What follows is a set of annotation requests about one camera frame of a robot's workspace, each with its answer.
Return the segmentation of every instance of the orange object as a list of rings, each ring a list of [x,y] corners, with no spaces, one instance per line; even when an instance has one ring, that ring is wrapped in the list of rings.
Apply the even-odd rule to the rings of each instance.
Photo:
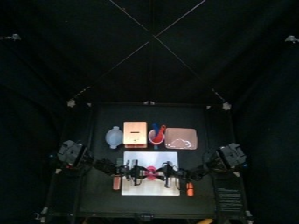
[[[115,176],[114,177],[114,190],[119,190],[121,189],[121,181],[122,181],[121,176]]]
[[[194,196],[193,182],[187,183],[187,196]]]
[[[159,134],[157,136],[157,138],[154,139],[155,143],[161,143],[165,139],[165,130],[166,130],[166,126],[163,125],[161,130],[159,130]]]
[[[211,224],[214,222],[214,219],[206,219],[198,222],[197,224]]]

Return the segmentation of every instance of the table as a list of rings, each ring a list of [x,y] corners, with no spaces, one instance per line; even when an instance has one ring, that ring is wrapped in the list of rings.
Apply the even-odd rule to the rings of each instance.
[[[159,146],[159,151],[178,151],[179,166],[185,169],[202,165],[203,154],[207,151],[215,151],[221,146],[235,142],[230,112],[221,105],[126,103],[101,103],[74,108],[66,121],[62,141],[81,141],[89,146],[95,158],[109,158],[117,162],[129,149],[125,145],[118,146],[117,150],[110,149],[106,134],[114,126],[123,129],[125,121],[146,121],[149,131],[153,123],[166,124],[170,128],[197,129],[198,150],[170,150]],[[134,151],[154,150],[151,144],[146,149],[134,149]],[[69,216],[73,221],[77,217],[87,216],[139,217],[147,220],[151,217],[199,219],[221,218],[219,216],[226,217],[226,215],[235,217],[245,214],[242,178],[234,175],[230,176],[231,183],[235,183],[234,186],[242,193],[238,212],[225,211],[226,209],[221,207],[215,181],[226,178],[209,175],[202,181],[194,182],[194,197],[189,197],[186,193],[179,197],[122,196],[122,191],[113,190],[113,177],[94,168],[85,174],[79,176],[54,174],[47,202],[49,217]]]

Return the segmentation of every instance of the white container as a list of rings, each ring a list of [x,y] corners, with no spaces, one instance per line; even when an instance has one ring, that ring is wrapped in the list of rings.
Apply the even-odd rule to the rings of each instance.
[[[119,129],[118,126],[114,126],[107,133],[107,143],[111,149],[115,149],[123,142],[123,131]]]

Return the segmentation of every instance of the black backdrop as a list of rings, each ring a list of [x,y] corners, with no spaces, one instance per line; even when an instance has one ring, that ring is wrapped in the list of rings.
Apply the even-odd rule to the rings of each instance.
[[[67,100],[233,105],[258,223],[297,223],[299,3],[0,3],[2,223],[41,212]]]

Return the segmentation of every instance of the cardboard box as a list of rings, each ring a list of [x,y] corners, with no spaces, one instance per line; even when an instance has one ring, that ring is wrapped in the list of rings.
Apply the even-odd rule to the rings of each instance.
[[[126,145],[126,148],[146,148],[147,147],[146,122],[125,122],[123,144]]]

